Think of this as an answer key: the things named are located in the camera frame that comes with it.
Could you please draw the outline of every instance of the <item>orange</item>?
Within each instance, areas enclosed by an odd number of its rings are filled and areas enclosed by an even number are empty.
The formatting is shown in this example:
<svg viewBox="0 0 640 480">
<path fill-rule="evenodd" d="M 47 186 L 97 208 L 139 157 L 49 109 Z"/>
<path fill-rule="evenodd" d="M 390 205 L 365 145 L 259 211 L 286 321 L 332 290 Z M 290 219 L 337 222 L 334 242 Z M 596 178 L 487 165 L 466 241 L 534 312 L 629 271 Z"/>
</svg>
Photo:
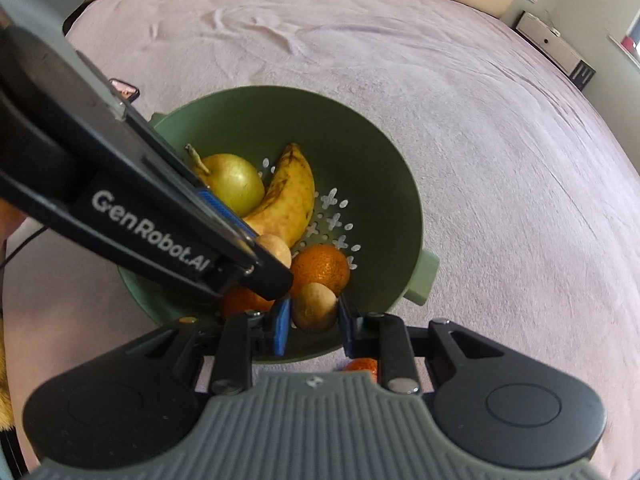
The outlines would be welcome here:
<svg viewBox="0 0 640 480">
<path fill-rule="evenodd" d="M 373 381 L 378 382 L 378 361 L 369 357 L 360 357 L 354 359 L 348 365 L 346 365 L 343 372 L 357 372 L 359 370 L 369 370 L 373 376 Z"/>
<path fill-rule="evenodd" d="M 220 300 L 218 309 L 224 317 L 247 310 L 268 312 L 274 301 L 267 301 L 242 285 L 233 285 Z"/>
<path fill-rule="evenodd" d="M 349 263 L 346 256 L 332 245 L 318 244 L 308 247 L 293 258 L 291 263 L 293 285 L 289 294 L 295 298 L 307 283 L 320 283 L 336 296 L 349 282 Z"/>
</svg>

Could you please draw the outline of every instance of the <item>black cable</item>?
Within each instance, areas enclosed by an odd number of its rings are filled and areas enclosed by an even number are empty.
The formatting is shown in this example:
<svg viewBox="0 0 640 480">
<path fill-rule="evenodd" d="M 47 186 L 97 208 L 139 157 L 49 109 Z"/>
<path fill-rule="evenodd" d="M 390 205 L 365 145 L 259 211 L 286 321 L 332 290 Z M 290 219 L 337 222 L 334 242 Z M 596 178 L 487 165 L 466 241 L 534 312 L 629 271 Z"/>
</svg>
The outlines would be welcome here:
<svg viewBox="0 0 640 480">
<path fill-rule="evenodd" d="M 34 232 L 34 234 L 32 234 L 31 236 L 29 236 L 25 241 L 23 241 L 20 245 L 18 245 L 14 251 L 9 254 L 9 256 L 7 256 L 6 260 L 4 262 L 2 262 L 0 264 L 0 270 L 4 269 L 6 267 L 6 264 L 8 264 L 11 260 L 14 259 L 14 256 L 16 254 L 18 254 L 21 250 L 24 249 L 24 247 L 31 242 L 31 240 L 33 240 L 34 238 L 36 238 L 37 236 L 41 235 L 44 231 L 46 231 L 47 228 L 46 227 L 41 227 L 40 229 L 38 229 L 36 232 Z"/>
<path fill-rule="evenodd" d="M 6 464 L 9 466 L 14 479 L 22 478 L 29 474 L 29 470 L 24 463 L 18 436 L 15 433 L 15 427 L 10 430 L 0 431 L 0 449 L 4 453 Z"/>
</svg>

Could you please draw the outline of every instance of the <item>colander handle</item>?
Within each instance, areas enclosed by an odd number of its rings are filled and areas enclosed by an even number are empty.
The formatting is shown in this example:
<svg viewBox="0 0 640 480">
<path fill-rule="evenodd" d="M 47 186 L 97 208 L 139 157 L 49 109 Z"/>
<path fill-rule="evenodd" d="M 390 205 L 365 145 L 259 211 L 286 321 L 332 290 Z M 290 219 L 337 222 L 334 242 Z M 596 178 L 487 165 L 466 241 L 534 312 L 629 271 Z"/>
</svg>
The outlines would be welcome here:
<svg viewBox="0 0 640 480">
<path fill-rule="evenodd" d="M 435 254 L 428 249 L 421 250 L 404 297 L 417 305 L 427 303 L 439 265 L 440 259 Z"/>
</svg>

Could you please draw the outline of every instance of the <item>banana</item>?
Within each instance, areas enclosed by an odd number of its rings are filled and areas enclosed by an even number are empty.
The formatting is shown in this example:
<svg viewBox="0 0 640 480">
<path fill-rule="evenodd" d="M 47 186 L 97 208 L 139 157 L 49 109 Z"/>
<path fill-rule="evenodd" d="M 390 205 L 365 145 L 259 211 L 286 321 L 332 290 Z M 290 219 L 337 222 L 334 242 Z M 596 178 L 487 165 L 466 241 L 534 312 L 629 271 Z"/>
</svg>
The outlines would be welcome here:
<svg viewBox="0 0 640 480">
<path fill-rule="evenodd" d="M 288 144 L 276 164 L 264 199 L 242 220 L 259 235 L 276 235 L 293 247 L 311 220 L 315 192 L 309 163 L 297 144 Z"/>
</svg>

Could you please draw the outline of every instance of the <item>metal screw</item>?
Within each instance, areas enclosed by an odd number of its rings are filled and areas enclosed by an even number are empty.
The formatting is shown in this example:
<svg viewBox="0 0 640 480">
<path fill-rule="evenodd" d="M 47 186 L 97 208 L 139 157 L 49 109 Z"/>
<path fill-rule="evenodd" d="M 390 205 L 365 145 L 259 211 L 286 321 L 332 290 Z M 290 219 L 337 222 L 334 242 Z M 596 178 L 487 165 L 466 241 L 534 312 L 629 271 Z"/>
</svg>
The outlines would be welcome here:
<svg viewBox="0 0 640 480">
<path fill-rule="evenodd" d="M 218 379 L 211 385 L 211 391 L 216 395 L 237 395 L 242 391 L 242 385 L 231 379 Z"/>
<path fill-rule="evenodd" d="M 314 375 L 312 377 L 309 377 L 305 381 L 305 383 L 307 384 L 307 386 L 311 386 L 312 388 L 318 388 L 319 386 L 322 386 L 322 383 L 324 383 L 324 379 L 322 377 Z"/>
<path fill-rule="evenodd" d="M 396 394 L 411 395 L 420 389 L 420 384 L 409 377 L 396 377 L 391 379 L 386 386 Z"/>
</svg>

